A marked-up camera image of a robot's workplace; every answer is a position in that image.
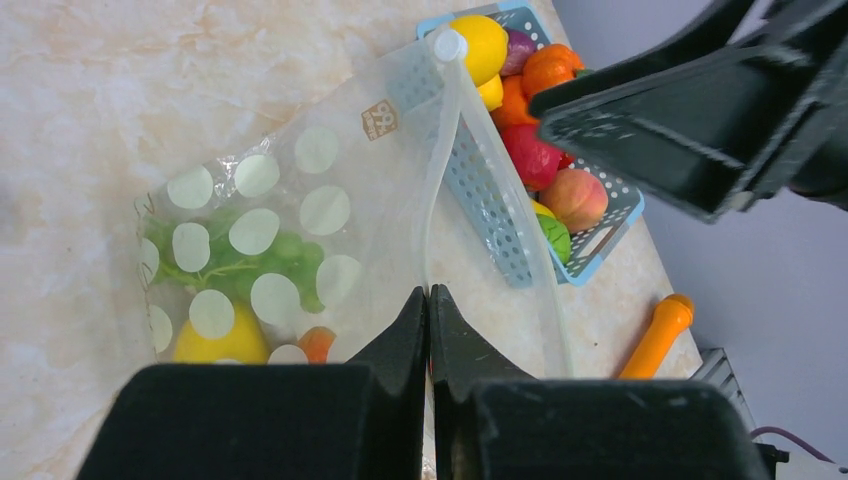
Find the clear dotted zip bag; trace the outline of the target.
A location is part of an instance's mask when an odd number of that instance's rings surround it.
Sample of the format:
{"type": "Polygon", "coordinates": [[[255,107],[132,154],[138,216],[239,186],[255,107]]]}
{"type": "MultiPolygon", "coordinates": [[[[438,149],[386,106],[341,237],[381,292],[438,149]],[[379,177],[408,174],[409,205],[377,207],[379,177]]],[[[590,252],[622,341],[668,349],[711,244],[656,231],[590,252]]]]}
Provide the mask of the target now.
{"type": "Polygon", "coordinates": [[[328,97],[245,152],[199,165],[139,198],[140,260],[153,356],[172,360],[186,321],[207,339],[234,324],[232,300],[154,283],[160,251],[143,237],[149,217],[174,220],[177,266],[197,273],[210,236],[194,218],[231,209],[229,241],[258,255],[282,230],[324,250],[308,313],[287,277],[267,273],[245,303],[271,349],[266,363],[307,362],[298,340],[324,326],[337,338],[326,362],[343,362],[395,319],[409,293],[443,285],[465,321],[518,368],[567,378],[574,368],[557,283],[541,229],[464,62],[466,40],[440,28],[371,63],[328,97]],[[477,145],[503,190],[532,275],[513,288],[444,183],[461,119],[479,128],[477,145]]]}

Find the blue perforated plastic basket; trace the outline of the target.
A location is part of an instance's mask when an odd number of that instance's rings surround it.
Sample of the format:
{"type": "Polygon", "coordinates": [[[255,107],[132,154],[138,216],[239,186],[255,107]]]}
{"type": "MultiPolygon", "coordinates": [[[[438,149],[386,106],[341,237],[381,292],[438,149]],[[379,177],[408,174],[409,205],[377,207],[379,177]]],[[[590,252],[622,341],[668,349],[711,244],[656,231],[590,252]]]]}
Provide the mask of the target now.
{"type": "MultiPolygon", "coordinates": [[[[431,17],[416,25],[416,37],[423,39],[451,20],[474,14],[487,16],[503,27],[528,34],[538,47],[552,43],[544,23],[526,1],[501,1],[431,17]]],[[[464,119],[460,120],[444,183],[489,250],[506,282],[513,288],[529,287],[532,275],[526,255],[518,244],[517,229],[502,197],[503,190],[496,184],[492,170],[487,166],[485,149],[477,145],[475,136],[479,133],[479,128],[470,129],[464,119]]],[[[559,260],[552,246],[548,251],[557,282],[582,286],[642,215],[644,197],[636,187],[583,159],[578,159],[576,166],[603,184],[609,199],[608,209],[597,226],[572,235],[572,255],[567,262],[559,260]]]]}

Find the red toy apple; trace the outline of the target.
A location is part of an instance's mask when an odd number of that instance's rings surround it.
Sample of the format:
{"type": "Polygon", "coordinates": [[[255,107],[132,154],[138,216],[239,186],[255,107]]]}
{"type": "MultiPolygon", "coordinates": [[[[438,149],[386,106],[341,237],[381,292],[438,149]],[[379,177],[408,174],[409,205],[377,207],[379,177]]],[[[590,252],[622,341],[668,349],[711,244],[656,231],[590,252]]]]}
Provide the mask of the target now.
{"type": "Polygon", "coordinates": [[[501,139],[517,174],[527,190],[547,188],[559,170],[563,152],[544,141],[531,124],[512,125],[501,132],[501,139]]]}

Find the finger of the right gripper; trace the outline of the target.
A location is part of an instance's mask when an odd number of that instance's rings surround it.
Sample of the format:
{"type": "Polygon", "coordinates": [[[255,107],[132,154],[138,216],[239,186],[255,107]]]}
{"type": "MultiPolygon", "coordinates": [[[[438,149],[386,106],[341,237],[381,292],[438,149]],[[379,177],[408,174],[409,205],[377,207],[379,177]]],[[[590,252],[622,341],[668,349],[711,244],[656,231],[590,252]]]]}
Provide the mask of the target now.
{"type": "Polygon", "coordinates": [[[651,93],[673,74],[704,67],[706,58],[728,41],[753,6],[751,1],[714,1],[682,30],[660,45],[627,60],[546,89],[530,100],[528,112],[539,120],[577,118],[630,120],[660,107],[654,102],[629,110],[622,102],[651,93]]]}
{"type": "Polygon", "coordinates": [[[637,58],[537,97],[540,137],[705,223],[789,189],[847,205],[847,44],[637,58]]]}

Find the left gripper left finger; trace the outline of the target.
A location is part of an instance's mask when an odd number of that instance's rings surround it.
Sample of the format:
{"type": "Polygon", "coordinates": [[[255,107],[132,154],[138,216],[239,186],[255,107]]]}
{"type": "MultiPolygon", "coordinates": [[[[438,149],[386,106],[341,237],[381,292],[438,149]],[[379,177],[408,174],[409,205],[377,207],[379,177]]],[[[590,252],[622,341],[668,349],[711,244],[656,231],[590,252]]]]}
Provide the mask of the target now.
{"type": "Polygon", "coordinates": [[[120,390],[82,479],[417,479],[426,295],[353,358],[325,365],[159,364],[120,390]]]}

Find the small orange toy fruit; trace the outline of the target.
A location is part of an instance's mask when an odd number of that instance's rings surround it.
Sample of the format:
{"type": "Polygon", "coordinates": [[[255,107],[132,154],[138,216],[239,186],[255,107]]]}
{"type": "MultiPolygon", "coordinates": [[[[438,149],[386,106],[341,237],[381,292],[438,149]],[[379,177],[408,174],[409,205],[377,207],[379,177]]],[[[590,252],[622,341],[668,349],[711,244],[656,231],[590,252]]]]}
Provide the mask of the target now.
{"type": "Polygon", "coordinates": [[[337,335],[329,328],[315,326],[306,331],[297,342],[309,364],[324,364],[337,335]]]}

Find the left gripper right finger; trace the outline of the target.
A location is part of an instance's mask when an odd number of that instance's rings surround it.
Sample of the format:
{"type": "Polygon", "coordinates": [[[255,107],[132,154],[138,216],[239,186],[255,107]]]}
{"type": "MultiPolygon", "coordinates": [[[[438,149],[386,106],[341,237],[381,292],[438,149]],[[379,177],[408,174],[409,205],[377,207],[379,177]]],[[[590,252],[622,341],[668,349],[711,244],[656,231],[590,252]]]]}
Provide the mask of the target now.
{"type": "Polygon", "coordinates": [[[540,380],[429,298],[441,479],[765,479],[732,404],[691,380],[540,380]]]}

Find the green toy grapes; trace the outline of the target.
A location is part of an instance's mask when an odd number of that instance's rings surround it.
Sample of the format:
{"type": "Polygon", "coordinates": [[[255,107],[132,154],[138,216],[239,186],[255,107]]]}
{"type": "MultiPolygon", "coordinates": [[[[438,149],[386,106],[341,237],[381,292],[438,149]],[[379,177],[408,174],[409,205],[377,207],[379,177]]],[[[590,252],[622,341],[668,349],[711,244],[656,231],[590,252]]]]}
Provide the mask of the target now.
{"type": "Polygon", "coordinates": [[[232,300],[246,302],[255,280],[267,273],[276,273],[293,282],[299,294],[300,306],[308,313],[325,309],[316,288],[317,270],[324,260],[322,247],[290,230],[279,231],[270,247],[258,255],[238,252],[230,243],[229,228],[237,214],[231,209],[219,209],[206,219],[192,221],[205,227],[210,236],[210,259],[197,273],[177,266],[172,248],[172,236],[177,222],[149,216],[144,222],[143,237],[150,240],[161,254],[160,271],[154,283],[180,285],[192,292],[215,289],[232,300]]]}

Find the small yellow toy lemon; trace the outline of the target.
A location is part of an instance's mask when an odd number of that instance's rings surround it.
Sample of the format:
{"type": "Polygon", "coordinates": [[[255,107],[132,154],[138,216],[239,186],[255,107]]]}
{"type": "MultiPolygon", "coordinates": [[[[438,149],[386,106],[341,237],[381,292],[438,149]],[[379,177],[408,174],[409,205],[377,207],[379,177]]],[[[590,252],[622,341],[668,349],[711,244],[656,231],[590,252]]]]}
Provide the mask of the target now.
{"type": "Polygon", "coordinates": [[[499,75],[493,76],[490,80],[480,85],[477,91],[487,111],[492,112],[502,106],[504,90],[499,75]]]}

